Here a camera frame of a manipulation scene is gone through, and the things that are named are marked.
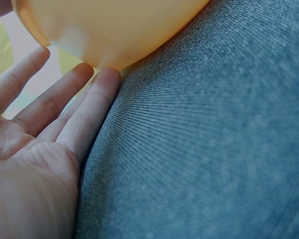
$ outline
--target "ribbed fabric texture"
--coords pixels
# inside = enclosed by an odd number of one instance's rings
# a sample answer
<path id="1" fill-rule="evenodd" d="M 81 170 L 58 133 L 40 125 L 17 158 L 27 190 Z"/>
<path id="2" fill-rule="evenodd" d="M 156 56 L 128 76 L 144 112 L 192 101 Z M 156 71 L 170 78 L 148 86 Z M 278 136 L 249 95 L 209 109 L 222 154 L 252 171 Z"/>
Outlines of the ribbed fabric texture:
<path id="1" fill-rule="evenodd" d="M 74 234 L 299 239 L 299 0 L 211 0 L 129 69 Z"/>

